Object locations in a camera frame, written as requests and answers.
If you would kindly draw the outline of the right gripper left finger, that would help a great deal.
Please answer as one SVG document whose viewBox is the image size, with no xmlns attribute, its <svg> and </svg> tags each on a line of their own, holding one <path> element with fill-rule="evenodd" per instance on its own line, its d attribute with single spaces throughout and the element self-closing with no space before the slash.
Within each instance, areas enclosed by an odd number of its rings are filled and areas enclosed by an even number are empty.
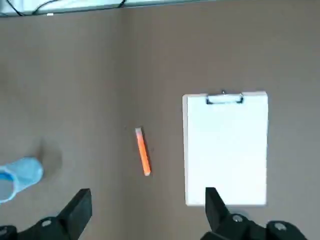
<svg viewBox="0 0 320 240">
<path fill-rule="evenodd" d="M 57 216 L 39 220 L 18 232 L 14 225 L 2 225 L 2 240 L 77 240 L 92 217 L 92 194 L 89 188 L 80 189 Z"/>
</svg>

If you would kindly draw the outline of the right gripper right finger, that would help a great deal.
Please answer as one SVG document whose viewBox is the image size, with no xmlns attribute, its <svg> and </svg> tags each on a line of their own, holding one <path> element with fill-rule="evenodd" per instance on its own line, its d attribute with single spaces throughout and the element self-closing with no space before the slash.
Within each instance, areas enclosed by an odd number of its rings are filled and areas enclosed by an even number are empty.
<svg viewBox="0 0 320 240">
<path fill-rule="evenodd" d="M 211 230 L 202 240 L 307 240 L 289 222 L 272 220 L 262 227 L 240 213 L 231 213 L 214 187 L 205 189 L 205 214 Z"/>
</svg>

